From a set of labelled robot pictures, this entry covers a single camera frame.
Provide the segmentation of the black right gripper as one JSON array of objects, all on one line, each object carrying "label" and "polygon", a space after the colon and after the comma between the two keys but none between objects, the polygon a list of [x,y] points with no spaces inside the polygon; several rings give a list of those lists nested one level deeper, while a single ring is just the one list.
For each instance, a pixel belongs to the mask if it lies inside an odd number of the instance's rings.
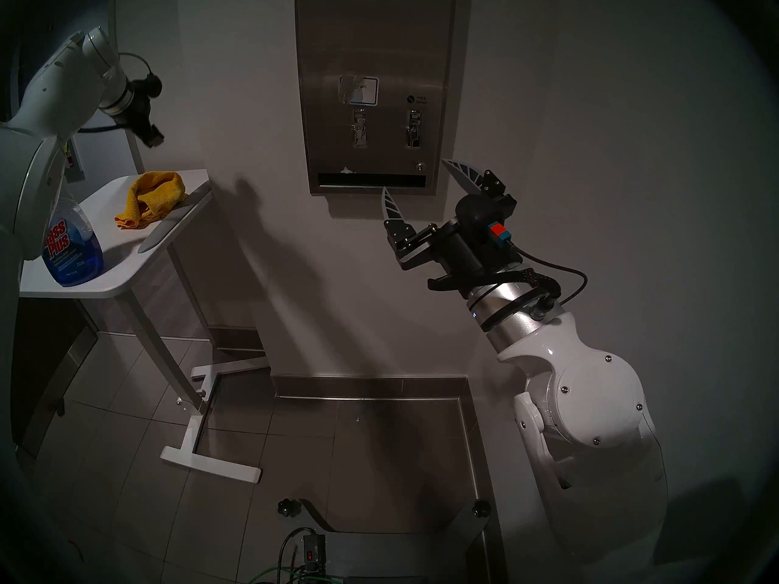
[{"label": "black right gripper", "polygon": [[442,159],[441,164],[467,194],[491,199],[500,213],[498,220],[471,226],[455,219],[440,228],[429,224],[416,231],[403,218],[389,190],[383,188],[383,225],[401,269],[414,269],[435,261],[444,268],[445,276],[429,279],[428,289],[436,292],[456,290],[466,297],[473,288],[494,285],[495,282],[491,282],[493,274],[523,262],[504,225],[513,215],[517,202],[491,170],[483,171],[451,159]]}]

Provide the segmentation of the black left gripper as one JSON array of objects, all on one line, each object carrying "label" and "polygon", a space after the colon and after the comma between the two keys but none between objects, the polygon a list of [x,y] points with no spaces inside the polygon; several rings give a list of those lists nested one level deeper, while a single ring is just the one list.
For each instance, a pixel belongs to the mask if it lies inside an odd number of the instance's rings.
[{"label": "black left gripper", "polygon": [[150,95],[146,90],[132,90],[132,99],[125,108],[125,128],[141,133],[141,140],[148,148],[156,148],[164,142],[164,135],[150,123]]}]

